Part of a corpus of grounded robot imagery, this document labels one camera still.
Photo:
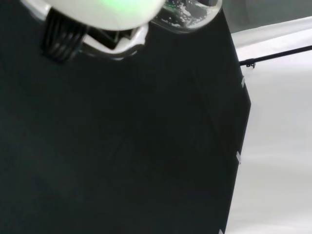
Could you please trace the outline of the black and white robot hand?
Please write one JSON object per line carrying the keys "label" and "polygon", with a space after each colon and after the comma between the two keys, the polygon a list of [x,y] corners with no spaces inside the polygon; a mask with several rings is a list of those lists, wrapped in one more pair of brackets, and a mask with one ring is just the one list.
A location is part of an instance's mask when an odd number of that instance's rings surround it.
{"label": "black and white robot hand", "polygon": [[163,0],[23,0],[44,23],[42,55],[58,64],[83,52],[113,60],[134,55]]}

